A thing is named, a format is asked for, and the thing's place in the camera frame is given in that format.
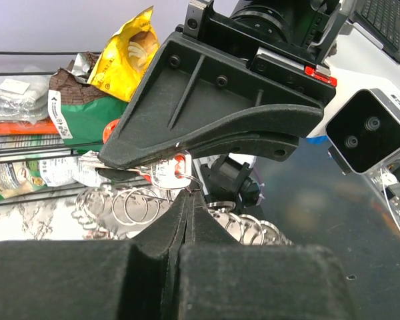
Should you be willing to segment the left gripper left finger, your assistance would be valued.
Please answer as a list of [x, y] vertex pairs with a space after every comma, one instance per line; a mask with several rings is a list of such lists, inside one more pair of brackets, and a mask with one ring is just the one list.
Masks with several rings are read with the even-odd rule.
[[174, 319], [177, 218], [124, 241], [0, 241], [0, 319]]

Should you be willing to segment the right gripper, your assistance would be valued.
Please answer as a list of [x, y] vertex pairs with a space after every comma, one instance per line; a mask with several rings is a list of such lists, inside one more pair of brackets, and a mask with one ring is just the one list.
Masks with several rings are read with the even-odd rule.
[[340, 10], [338, 1], [238, 1], [226, 17], [212, 1], [190, 1], [183, 34], [154, 56], [100, 160], [120, 169], [178, 153], [285, 161], [336, 95], [323, 61]]

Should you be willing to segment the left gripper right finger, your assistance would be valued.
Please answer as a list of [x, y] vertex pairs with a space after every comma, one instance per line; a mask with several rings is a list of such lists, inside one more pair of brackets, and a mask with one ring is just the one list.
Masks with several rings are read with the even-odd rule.
[[174, 319], [355, 319], [357, 312], [332, 251], [320, 245], [246, 246], [181, 192]]

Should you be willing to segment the grey curved keyring holder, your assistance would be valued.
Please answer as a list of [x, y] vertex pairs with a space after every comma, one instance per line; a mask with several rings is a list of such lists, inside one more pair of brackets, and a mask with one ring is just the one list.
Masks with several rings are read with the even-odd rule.
[[[71, 217], [86, 230], [86, 239], [131, 239], [156, 225], [178, 220], [184, 206], [176, 203], [180, 190], [162, 190], [150, 184], [102, 183], [88, 187], [75, 199]], [[276, 225], [249, 214], [235, 212], [235, 203], [206, 204], [208, 221], [242, 245], [290, 246]]]

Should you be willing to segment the small red key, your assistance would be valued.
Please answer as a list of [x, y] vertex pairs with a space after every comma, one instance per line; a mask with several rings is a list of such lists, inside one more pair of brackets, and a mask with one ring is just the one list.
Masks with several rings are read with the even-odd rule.
[[182, 189], [191, 184], [191, 161], [190, 154], [178, 153], [168, 159], [119, 170], [132, 171], [143, 177], [149, 177], [150, 182], [160, 189]]

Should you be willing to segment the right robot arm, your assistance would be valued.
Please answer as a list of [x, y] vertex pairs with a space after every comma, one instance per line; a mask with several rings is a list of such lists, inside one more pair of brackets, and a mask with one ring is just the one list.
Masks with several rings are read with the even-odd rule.
[[338, 1], [239, 1], [229, 17], [190, 1], [99, 152], [113, 169], [176, 160], [209, 201], [256, 204], [248, 163], [286, 160], [323, 119], [337, 82], [325, 54], [343, 24]]

